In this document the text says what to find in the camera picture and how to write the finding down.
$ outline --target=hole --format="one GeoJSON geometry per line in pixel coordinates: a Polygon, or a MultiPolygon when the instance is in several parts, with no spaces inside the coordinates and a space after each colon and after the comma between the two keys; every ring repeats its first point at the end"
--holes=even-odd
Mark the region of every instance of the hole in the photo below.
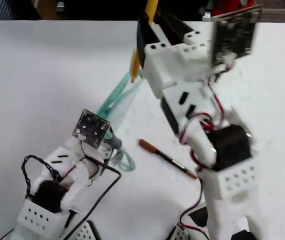
{"type": "Polygon", "coordinates": [[[188,110],[187,110],[185,116],[186,116],[187,118],[189,118],[189,116],[194,112],[195,108],[196,108],[196,106],[193,105],[193,104],[191,104],[191,105],[189,106],[189,108],[188,108],[188,110]]]}
{"type": "Polygon", "coordinates": [[[188,92],[184,91],[179,99],[179,105],[183,105],[188,97],[188,92]]]}

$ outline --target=yellow object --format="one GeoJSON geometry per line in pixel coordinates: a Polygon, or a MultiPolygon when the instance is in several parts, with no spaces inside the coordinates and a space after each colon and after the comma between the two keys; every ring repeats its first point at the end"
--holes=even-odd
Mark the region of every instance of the yellow object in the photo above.
{"type": "Polygon", "coordinates": [[[157,5],[158,5],[158,0],[148,0],[147,2],[147,6],[146,6],[146,14],[149,18],[149,25],[151,25],[154,21],[154,17],[156,14],[156,10],[157,10],[157,5]]]}
{"type": "MultiPolygon", "coordinates": [[[[156,10],[157,10],[157,5],[158,5],[158,0],[148,0],[147,2],[145,12],[149,19],[148,21],[149,25],[151,25],[154,21],[154,17],[155,17],[156,10]]],[[[134,49],[132,57],[131,57],[131,63],[130,63],[130,75],[131,75],[130,81],[132,84],[135,82],[135,79],[138,76],[138,70],[139,70],[140,65],[141,64],[139,62],[137,50],[134,49]]]]}

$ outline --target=white table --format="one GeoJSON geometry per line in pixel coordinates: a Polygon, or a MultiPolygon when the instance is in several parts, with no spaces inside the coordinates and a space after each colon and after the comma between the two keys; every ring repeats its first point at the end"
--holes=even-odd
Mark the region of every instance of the white table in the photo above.
{"type": "MultiPolygon", "coordinates": [[[[192,23],[205,31],[210,23],[192,23]]],[[[135,22],[0,22],[0,237],[24,201],[24,156],[45,158],[70,136],[83,108],[96,111],[128,71],[135,22]]],[[[285,239],[285,24],[262,23],[254,54],[225,74],[234,104],[250,114],[261,161],[261,205],[271,239],[285,239]]],[[[178,213],[194,203],[199,183],[137,146],[144,138],[189,168],[145,82],[118,135],[136,161],[91,218],[104,240],[164,239],[178,213]]],[[[41,166],[31,162],[37,176],[41,166]]],[[[89,189],[88,209],[114,179],[106,171],[89,189]]]]}

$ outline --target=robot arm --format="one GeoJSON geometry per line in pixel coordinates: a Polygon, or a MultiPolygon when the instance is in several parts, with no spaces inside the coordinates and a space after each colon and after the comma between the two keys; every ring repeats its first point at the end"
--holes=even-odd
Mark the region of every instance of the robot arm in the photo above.
{"type": "Polygon", "coordinates": [[[256,239],[268,239],[258,206],[250,124],[216,83],[236,58],[251,53],[260,13],[261,6],[256,5],[221,15],[214,20],[212,39],[203,39],[199,31],[158,11],[158,23],[170,44],[158,39],[145,16],[138,21],[143,76],[160,99],[173,133],[181,144],[190,146],[192,159],[202,168],[198,175],[210,240],[230,240],[243,216],[256,239]]]}

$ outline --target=circuit board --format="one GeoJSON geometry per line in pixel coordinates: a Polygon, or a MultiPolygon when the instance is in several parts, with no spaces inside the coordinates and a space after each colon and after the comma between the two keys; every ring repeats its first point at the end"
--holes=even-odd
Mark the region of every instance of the circuit board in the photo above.
{"type": "Polygon", "coordinates": [[[251,53],[255,28],[261,13],[262,5],[259,4],[213,17],[213,67],[222,64],[222,57],[228,53],[235,53],[237,58],[251,53]]]}
{"type": "Polygon", "coordinates": [[[110,122],[84,109],[72,135],[98,149],[110,122]]]}

